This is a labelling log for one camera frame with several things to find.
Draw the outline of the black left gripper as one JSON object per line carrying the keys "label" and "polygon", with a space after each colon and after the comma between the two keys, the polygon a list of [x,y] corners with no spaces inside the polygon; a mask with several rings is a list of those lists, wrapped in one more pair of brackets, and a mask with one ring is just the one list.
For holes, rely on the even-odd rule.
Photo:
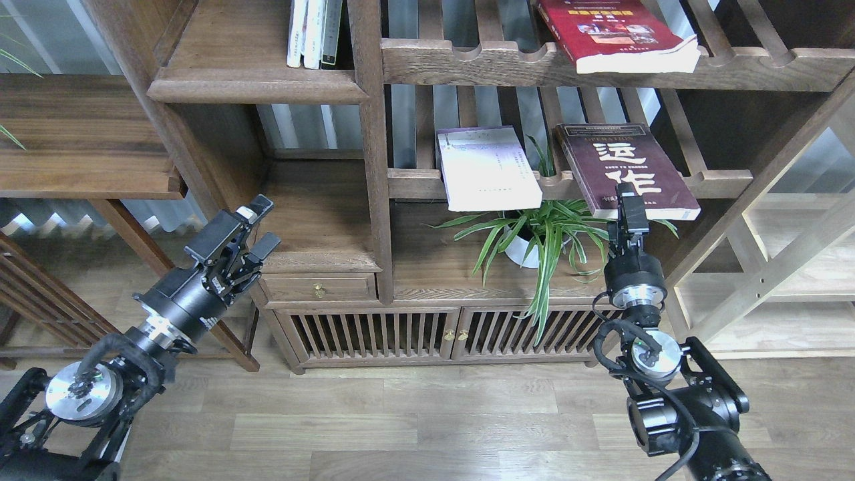
{"label": "black left gripper", "polygon": [[266,232],[246,247],[254,226],[274,208],[264,194],[235,212],[221,210],[185,247],[189,269],[169,271],[149,291],[135,295],[149,316],[140,331],[150,341],[198,341],[227,308],[259,279],[263,262],[281,243]]}

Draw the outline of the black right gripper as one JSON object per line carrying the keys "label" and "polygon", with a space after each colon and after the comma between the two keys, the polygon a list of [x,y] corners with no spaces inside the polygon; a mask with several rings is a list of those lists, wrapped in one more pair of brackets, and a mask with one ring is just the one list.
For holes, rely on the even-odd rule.
{"label": "black right gripper", "polygon": [[609,259],[604,270],[609,301],[619,309],[660,305],[667,290],[659,260],[644,250],[649,232],[645,202],[628,182],[617,183],[616,193],[618,217],[609,222]]}

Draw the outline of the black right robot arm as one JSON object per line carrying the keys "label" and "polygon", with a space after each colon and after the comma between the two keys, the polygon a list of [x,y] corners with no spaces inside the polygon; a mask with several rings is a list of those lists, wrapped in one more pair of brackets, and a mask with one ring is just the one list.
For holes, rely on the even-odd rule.
{"label": "black right robot arm", "polygon": [[659,260],[643,247],[645,202],[630,184],[617,184],[617,219],[609,223],[605,292],[620,319],[604,320],[593,341],[596,359],[628,390],[637,443],[648,456],[678,454],[659,479],[687,468],[696,480],[767,480],[739,441],[745,392],[702,342],[660,331],[667,296]]}

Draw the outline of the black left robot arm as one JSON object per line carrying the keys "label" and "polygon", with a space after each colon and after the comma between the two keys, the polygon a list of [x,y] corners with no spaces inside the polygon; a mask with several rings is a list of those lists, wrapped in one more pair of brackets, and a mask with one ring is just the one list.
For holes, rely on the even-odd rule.
{"label": "black left robot arm", "polygon": [[274,208],[257,195],[220,211],[184,250],[188,269],[168,271],[137,293],[148,317],[101,338],[58,374],[31,368],[2,402],[3,480],[116,480],[135,415],[175,378],[180,353],[196,342],[259,280],[280,244],[267,232],[248,249],[254,226]]}

